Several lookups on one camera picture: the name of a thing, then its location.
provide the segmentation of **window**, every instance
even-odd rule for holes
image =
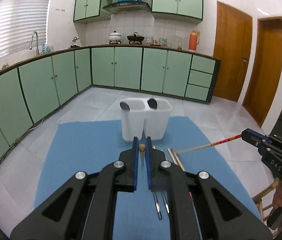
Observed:
[[[39,44],[46,42],[48,4],[49,0],[0,0],[0,57],[29,48],[33,31]]]

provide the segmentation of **tiled floor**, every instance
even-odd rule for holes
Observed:
[[[58,124],[118,120],[119,102],[127,97],[150,95],[91,88],[75,97],[41,126],[27,135],[0,165],[0,227],[9,236],[13,227],[33,210],[33,202],[41,169]],[[246,128],[262,132],[249,113],[238,103],[213,98],[210,105],[167,98],[173,107],[171,116],[188,116],[211,141],[241,133]],[[240,139],[216,146],[216,149],[237,174],[250,196],[273,181],[270,171],[261,162],[255,147]],[[264,204],[272,201],[273,194]]]

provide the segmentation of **white pot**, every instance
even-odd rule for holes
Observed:
[[[113,33],[109,34],[109,41],[120,41],[121,40],[121,34],[114,31]]]

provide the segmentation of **range hood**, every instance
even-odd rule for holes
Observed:
[[[148,3],[141,1],[124,1],[124,2],[116,2],[104,6],[103,9],[113,13],[126,13],[126,12],[134,12],[134,11],[146,11],[151,12],[151,8]]]

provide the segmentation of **orange thermos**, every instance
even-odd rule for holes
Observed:
[[[197,50],[197,44],[198,44],[198,35],[195,31],[193,31],[190,34],[190,40],[189,40],[189,50],[196,51]]]

